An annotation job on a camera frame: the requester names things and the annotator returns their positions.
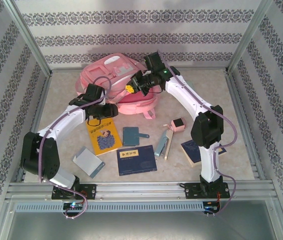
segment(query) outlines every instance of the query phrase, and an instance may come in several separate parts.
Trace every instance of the tabletop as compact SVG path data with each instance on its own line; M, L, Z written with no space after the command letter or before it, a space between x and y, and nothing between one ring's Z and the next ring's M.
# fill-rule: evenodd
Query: tabletop
M219 170L233 176L236 180L254 180L247 149L242 137L240 126L233 107L226 79L222 70L181 70L186 81L192 82L195 91L211 105L220 105L223 114L229 118L238 131L236 143L228 147L227 153L219 157ZM70 100L77 96L75 82L80 72L55 72L52 75L48 95L40 119L41 130L54 121L67 107ZM98 156L105 166L94 177L90 178L74 162L73 156L83 147L94 152L85 123L74 129L58 147L60 165L68 172L79 177L81 182L158 182L158 181L199 181L201 165L191 167L181 144L191 140L193 120L186 109L169 93L162 92L155 107L155 119L146 119L143 114L119 114L113 118L121 140L123 127L139 127L139 132L150 135L150 138L140 138L140 146L153 145L154 150L160 141L164 124L171 120L183 118L186 129L174 133L167 160L164 157L156 159L157 171L119 176L116 151ZM231 127L224 122L224 133L221 143L233 140ZM36 182L38 177L27 173L25 182Z

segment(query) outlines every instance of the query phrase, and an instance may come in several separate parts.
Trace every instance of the blue book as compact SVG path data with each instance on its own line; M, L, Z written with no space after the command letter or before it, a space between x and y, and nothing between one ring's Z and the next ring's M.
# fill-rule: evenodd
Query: blue book
M193 141L189 140L181 144L182 150L184 151L191 167L196 166L201 162L201 152L198 145ZM219 148L219 155L226 153L225 148Z
M117 150L119 176L157 171L153 145Z

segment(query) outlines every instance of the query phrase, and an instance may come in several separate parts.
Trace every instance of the robotic arm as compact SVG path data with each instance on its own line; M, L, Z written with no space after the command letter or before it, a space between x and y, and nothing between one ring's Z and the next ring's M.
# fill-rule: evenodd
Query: robotic arm
M148 72L143 74L141 71L137 72L131 77L126 89L134 94L142 91L147 95L150 88L159 85L162 90L166 90L173 95L189 112L194 120L191 129L191 138L199 146L201 158L201 190L207 194L211 186L219 186L223 182L214 167L214 149L220 145L221 135L224 132L223 119L217 116L208 109L215 110L223 114L222 108L212 106L203 100L193 89L191 89L180 72L171 67L171 71L165 67L161 61L158 52L154 52L145 57L145 63ZM215 155L215 163L218 168L218 154Z
M171 69L178 78L176 79L170 69L165 67L158 52L146 56L145 63L148 71L145 73L138 71L134 74L126 85L126 90L132 94L142 91L144 95L147 95L150 88L159 85L162 90L172 94L187 109L194 120L191 137L199 146L201 156L200 189L204 196L209 196L212 192L215 194L222 187L223 177L214 167L213 156L214 149L220 145L224 124L220 116L208 111L207 108L223 114L222 108L219 105L211 106L204 101L187 85L180 72L172 66ZM35 175L38 174L40 142L47 131L50 131L42 149L42 176L58 186L75 189L79 184L79 179L60 167L58 145L67 134L90 116L95 119L104 119L118 115L116 105L107 104L105 101L72 111L79 106L100 99L104 94L105 90L102 87L89 84L85 94L81 94L69 103L62 114L68 113L68 115L59 121L53 130L50 129L54 122L38 133L27 133L21 154L22 168ZM218 167L218 154L215 154L215 163Z
M85 120L89 121L90 117L101 120L118 115L117 106L105 103L105 99L96 104L78 108L88 103L98 101L104 95L104 88L89 84L86 92L70 101L66 110L49 126L37 133L28 132L23 139L20 161L21 167L27 172L38 175L40 143L43 136L49 131L42 149L41 175L58 186L74 189L75 186L78 185L79 179L60 166L58 146L75 127ZM67 115L61 121L57 122L58 119L65 114Z

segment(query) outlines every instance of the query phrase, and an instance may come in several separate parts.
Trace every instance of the yellow connector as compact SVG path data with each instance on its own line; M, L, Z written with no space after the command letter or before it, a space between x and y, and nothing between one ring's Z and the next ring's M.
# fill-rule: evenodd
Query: yellow connector
M129 92L129 93L131 93L131 94L133 94L133 93L135 92L134 89L133 89L133 87L130 86L130 85L126 85L125 89L126 89L127 92Z

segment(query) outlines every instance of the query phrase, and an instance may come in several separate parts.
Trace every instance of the book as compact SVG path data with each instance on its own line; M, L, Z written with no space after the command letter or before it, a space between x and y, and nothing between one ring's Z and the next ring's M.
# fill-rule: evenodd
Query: book
M201 162L200 148L193 140L182 143L181 148L184 151L192 168ZM219 148L218 150L218 155L226 153L226 149L223 147Z
M111 117L101 121L91 119L89 124L88 121L86 122L86 127L96 156L114 151L123 146Z
M119 176L157 171L153 145L117 150Z
M105 166L105 163L83 146L73 157L73 162L77 164L92 179Z

